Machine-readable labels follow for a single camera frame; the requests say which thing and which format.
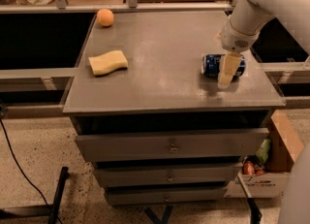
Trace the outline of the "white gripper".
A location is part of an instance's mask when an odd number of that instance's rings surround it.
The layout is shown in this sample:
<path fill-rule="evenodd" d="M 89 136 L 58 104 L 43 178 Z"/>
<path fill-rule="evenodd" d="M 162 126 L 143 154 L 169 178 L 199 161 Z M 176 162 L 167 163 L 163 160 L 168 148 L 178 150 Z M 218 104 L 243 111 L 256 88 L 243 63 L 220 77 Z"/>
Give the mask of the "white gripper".
<path fill-rule="evenodd" d="M 231 24 L 231 17 L 227 20 L 220 33 L 221 46 L 229 51 L 220 59 L 218 87 L 226 89 L 230 86 L 240 63 L 241 53 L 248 50 L 259 38 L 259 32 L 248 35 L 237 31 Z"/>

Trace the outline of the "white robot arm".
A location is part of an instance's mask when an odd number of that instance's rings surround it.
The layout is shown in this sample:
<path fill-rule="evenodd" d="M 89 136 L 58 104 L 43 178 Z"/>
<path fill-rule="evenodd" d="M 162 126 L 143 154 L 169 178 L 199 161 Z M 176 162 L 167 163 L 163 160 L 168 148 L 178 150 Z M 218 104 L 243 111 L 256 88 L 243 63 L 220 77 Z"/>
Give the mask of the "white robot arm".
<path fill-rule="evenodd" d="M 220 61 L 219 87 L 230 85 L 241 53 L 256 42 L 273 18 L 310 54 L 310 0 L 238 0 L 220 34 L 222 48 L 228 53 Z M 278 224 L 310 224 L 310 144 L 294 162 Z"/>

